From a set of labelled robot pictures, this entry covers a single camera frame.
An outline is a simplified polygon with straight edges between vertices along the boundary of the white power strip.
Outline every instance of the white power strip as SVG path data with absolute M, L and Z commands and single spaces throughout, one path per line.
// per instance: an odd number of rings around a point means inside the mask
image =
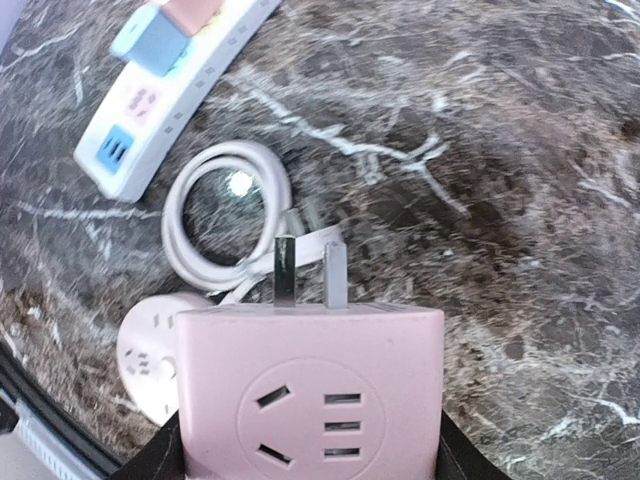
M 281 1 L 225 2 L 164 77 L 127 64 L 74 155 L 107 198 L 142 197 L 200 103 Z

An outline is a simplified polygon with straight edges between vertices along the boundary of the blue plug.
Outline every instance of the blue plug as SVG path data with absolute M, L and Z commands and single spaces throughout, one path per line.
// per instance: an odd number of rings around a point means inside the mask
M 134 12 L 113 41 L 111 54 L 164 77 L 189 41 L 157 6 L 145 4 Z

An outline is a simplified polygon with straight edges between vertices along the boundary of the power cord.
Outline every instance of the power cord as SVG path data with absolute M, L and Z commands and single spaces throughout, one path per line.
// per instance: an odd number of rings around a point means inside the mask
M 207 173 L 220 169 L 235 169 L 249 175 L 260 188 L 265 210 L 258 243 L 248 257 L 233 267 L 217 265 L 200 255 L 189 241 L 182 221 L 184 204 L 195 183 Z M 207 292 L 231 292 L 221 303 L 239 303 L 273 272 L 274 239 L 287 233 L 286 214 L 290 210 L 289 178 L 271 150 L 248 141 L 221 143 L 193 158 L 171 187 L 162 215 L 164 250 L 169 263 L 184 281 Z M 298 236 L 296 266 L 322 260 L 324 247 L 331 242 L 342 242 L 337 226 Z

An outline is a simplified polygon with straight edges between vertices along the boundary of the pink plastic housing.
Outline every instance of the pink plastic housing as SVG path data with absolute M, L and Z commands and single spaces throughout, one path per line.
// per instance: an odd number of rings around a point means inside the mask
M 187 478 L 435 477 L 441 311 L 233 305 L 177 329 Z
M 193 37 L 204 28 L 224 0 L 157 0 L 162 11 L 187 35 Z

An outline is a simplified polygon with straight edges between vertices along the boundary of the marble countertop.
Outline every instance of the marble countertop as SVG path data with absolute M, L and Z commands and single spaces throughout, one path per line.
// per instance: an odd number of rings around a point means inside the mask
M 186 289 L 159 234 L 176 173 L 246 138 L 342 226 L 353 301 L 445 310 L 445 408 L 485 455 L 516 480 L 636 478 L 640 3 L 285 0 L 126 205 L 72 152 L 135 4 L 31 0 L 0 59 L 0 336 L 56 400 L 124 456 L 153 434 L 118 325 Z M 224 192 L 199 184 L 187 223 L 232 261 L 260 200 Z

